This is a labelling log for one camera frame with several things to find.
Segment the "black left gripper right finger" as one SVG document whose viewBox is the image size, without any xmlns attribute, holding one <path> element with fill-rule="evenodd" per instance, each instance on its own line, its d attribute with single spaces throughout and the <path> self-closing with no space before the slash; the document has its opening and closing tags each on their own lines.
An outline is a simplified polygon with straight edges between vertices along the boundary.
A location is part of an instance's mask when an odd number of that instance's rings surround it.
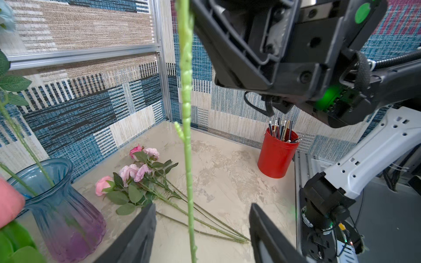
<svg viewBox="0 0 421 263">
<path fill-rule="evenodd" d="M 306 262 L 306 259 L 298 253 L 289 240 L 256 203 L 251 205 L 249 222 L 255 262 Z"/>
</svg>

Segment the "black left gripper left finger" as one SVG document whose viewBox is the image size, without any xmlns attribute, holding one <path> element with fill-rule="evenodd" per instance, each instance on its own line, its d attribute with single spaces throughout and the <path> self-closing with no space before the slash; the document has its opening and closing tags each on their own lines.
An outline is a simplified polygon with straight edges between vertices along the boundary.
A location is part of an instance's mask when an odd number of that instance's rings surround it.
<svg viewBox="0 0 421 263">
<path fill-rule="evenodd" d="M 143 208 L 97 263 L 149 263 L 156 231 L 156 206 Z"/>
</svg>

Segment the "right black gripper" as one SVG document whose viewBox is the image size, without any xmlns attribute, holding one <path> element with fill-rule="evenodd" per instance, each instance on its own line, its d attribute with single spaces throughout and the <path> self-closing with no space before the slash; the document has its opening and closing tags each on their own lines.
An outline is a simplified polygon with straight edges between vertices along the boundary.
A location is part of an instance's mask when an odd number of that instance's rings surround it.
<svg viewBox="0 0 421 263">
<path fill-rule="evenodd" d="M 319 99 L 361 49 L 387 1 L 190 1 L 195 32 L 225 88 Z"/>
</svg>

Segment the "large light pink rose stem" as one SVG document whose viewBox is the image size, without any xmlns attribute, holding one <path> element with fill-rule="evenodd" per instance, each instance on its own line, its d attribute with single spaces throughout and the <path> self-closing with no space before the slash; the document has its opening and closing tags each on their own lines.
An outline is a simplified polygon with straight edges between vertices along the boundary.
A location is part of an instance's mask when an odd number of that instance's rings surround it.
<svg viewBox="0 0 421 263">
<path fill-rule="evenodd" d="M 176 201 L 182 201 L 184 204 L 187 204 L 187 196 L 166 178 L 161 180 L 154 175 L 147 174 L 143 180 L 136 183 L 132 178 L 124 181 L 121 176 L 114 173 L 113 176 L 106 176 L 100 179 L 95 184 L 95 190 L 98 196 L 103 196 L 113 204 L 118 205 L 116 210 L 118 215 L 130 215 L 138 208 L 145 208 L 154 201 L 160 201 L 181 214 L 188 216 L 188 211 L 176 204 Z M 198 217 L 194 217 L 194 220 L 203 227 L 214 231 L 215 234 L 197 229 L 194 232 L 241 244 L 250 241 L 240 231 L 235 230 L 196 203 L 194 204 L 194 211 L 199 214 Z"/>
</svg>

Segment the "light pink carnation stem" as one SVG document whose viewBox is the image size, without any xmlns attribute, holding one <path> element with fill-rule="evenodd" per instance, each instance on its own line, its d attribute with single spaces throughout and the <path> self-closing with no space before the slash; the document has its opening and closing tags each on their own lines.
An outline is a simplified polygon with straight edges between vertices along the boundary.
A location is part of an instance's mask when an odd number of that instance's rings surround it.
<svg viewBox="0 0 421 263">
<path fill-rule="evenodd" d="M 114 192 L 120 192 L 127 196 L 127 202 L 124 205 L 130 204 L 133 207 L 144 208 L 152 201 L 158 200 L 188 216 L 187 209 L 183 209 L 176 204 L 176 201 L 188 204 L 187 195 L 167 179 L 167 172 L 176 167 L 177 163 L 173 164 L 171 161 L 168 161 L 165 164 L 159 163 L 158 165 L 158 167 L 151 167 L 149 163 L 142 164 L 138 162 L 126 165 L 118 173 L 113 174 L 114 185 L 111 188 Z M 200 218 L 194 217 L 194 220 L 214 231 L 215 234 L 197 229 L 194 229 L 194 232 L 242 244 L 250 241 L 240 231 L 235 230 L 198 204 L 194 203 L 193 209 L 201 216 Z"/>
</svg>

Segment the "pink carnation twin stem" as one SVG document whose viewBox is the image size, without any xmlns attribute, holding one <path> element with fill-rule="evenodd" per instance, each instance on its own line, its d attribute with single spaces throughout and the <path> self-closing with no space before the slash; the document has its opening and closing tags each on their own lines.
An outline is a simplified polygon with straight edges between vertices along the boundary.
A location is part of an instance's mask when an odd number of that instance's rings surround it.
<svg viewBox="0 0 421 263">
<path fill-rule="evenodd" d="M 183 215 L 188 216 L 188 209 L 183 209 L 176 204 L 176 201 L 182 201 L 182 203 L 187 205 L 187 195 L 167 179 L 167 174 L 178 164 L 171 160 L 167 160 L 164 163 L 160 162 L 156 149 L 152 148 L 136 152 L 133 156 L 142 164 L 142 167 L 146 168 L 143 178 L 139 182 L 140 187 Z M 196 233 L 242 244 L 250 241 L 244 234 L 235 230 L 197 203 L 193 204 L 193 209 L 200 216 L 200 218 L 194 217 L 194 221 L 216 232 L 215 234 L 211 234 L 194 229 Z"/>
</svg>

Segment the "pink peony cluster stem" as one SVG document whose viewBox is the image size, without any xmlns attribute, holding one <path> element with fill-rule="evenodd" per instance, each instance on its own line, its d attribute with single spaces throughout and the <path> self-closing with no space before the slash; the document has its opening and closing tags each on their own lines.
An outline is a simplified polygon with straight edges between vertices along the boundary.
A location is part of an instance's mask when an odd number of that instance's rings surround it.
<svg viewBox="0 0 421 263">
<path fill-rule="evenodd" d="M 192 49 L 194 39 L 194 14 L 190 8 L 188 0 L 177 1 L 175 4 L 177 11 L 177 23 L 179 34 L 180 71 L 181 71 L 181 95 L 182 95 L 182 126 L 175 124 L 176 130 L 184 143 L 186 190 L 188 208 L 188 226 L 190 240 L 191 261 L 197 262 L 194 229 L 194 194 L 192 176 L 192 155 L 191 155 L 191 92 L 193 90 L 193 67 Z"/>
</svg>

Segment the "hot pink rose stem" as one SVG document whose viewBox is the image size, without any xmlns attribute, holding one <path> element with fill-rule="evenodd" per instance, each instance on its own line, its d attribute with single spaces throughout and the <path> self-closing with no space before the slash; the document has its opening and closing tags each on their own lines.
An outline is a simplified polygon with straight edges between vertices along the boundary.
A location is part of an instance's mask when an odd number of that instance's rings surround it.
<svg viewBox="0 0 421 263">
<path fill-rule="evenodd" d="M 167 179 L 167 174 L 178 164 L 171 160 L 164 163 L 159 162 L 159 152 L 153 148 L 145 149 L 141 146 L 137 146 L 130 151 L 129 155 L 134 159 L 134 164 L 132 166 L 135 167 L 137 164 L 139 165 L 136 174 L 130 173 L 130 177 L 132 178 L 131 182 L 136 183 L 141 189 L 150 192 L 153 196 L 166 202 L 168 205 L 173 206 L 183 214 L 188 215 L 187 211 L 181 209 L 171 201 L 172 198 L 176 198 L 188 203 L 187 195 Z M 226 236 L 233 237 L 240 235 L 236 230 L 200 207 L 198 204 L 195 203 L 193 208 L 196 212 L 209 220 L 212 225 L 196 218 L 195 220 L 197 222 Z"/>
</svg>

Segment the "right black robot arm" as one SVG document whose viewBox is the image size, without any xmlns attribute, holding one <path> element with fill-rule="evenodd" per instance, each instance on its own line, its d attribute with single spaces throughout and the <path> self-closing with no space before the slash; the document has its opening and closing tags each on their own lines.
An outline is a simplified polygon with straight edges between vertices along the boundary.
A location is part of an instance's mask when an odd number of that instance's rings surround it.
<svg viewBox="0 0 421 263">
<path fill-rule="evenodd" d="M 258 167 L 296 178 L 297 239 L 256 204 L 250 213 L 257 262 L 336 263 L 356 259 L 372 179 L 394 187 L 403 154 L 421 142 L 421 53 L 373 60 L 362 49 L 387 26 L 418 22 L 420 1 L 190 1 L 195 35 L 213 69 L 209 123 L 266 116 L 242 133 L 262 141 Z"/>
</svg>

